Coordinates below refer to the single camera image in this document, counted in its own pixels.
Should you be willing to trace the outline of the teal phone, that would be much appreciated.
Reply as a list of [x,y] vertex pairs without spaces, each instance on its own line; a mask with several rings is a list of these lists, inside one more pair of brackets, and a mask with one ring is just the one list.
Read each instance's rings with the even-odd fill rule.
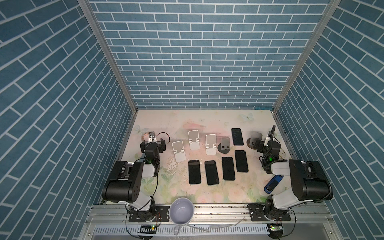
[[201,168],[199,160],[190,160],[188,162],[189,168],[189,183],[190,185],[200,184],[201,180]]
[[219,181],[219,175],[217,170],[216,161],[206,161],[205,162],[205,170],[206,170],[206,178],[207,178],[207,184],[208,185],[218,185],[220,183]]

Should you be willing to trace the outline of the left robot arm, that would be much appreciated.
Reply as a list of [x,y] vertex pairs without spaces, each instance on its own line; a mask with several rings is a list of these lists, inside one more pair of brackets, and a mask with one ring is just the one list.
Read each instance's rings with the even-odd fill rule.
[[115,162],[103,187],[102,198],[125,204],[132,222],[160,221],[161,212],[157,210],[154,195],[141,191],[141,184],[143,178],[158,178],[160,154],[166,150],[166,141],[143,141],[140,147],[144,155],[134,163]]

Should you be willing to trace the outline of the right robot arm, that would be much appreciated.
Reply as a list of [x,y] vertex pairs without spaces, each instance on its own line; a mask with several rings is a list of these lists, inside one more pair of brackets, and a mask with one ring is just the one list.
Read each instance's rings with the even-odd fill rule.
[[253,222],[289,221],[289,209],[301,204],[333,198],[333,188],[319,162],[280,159],[281,144],[273,126],[263,140],[261,133],[247,140],[249,148],[262,154],[262,168],[273,178],[264,186],[264,203],[248,204]]

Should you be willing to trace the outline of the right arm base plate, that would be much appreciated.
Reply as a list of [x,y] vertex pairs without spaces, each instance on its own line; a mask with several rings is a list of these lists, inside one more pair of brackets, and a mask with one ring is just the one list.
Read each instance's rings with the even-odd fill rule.
[[266,205],[262,203],[248,204],[252,222],[266,222],[266,221],[291,221],[291,216],[288,210],[278,210],[273,205]]

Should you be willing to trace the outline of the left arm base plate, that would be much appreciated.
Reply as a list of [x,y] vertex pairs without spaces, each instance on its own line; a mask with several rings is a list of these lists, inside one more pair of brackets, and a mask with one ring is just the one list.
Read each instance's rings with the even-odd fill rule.
[[131,211],[128,214],[128,222],[130,223],[145,223],[156,222],[156,217],[160,218],[157,222],[167,223],[170,221],[169,216],[170,206],[156,205],[150,207],[148,211]]

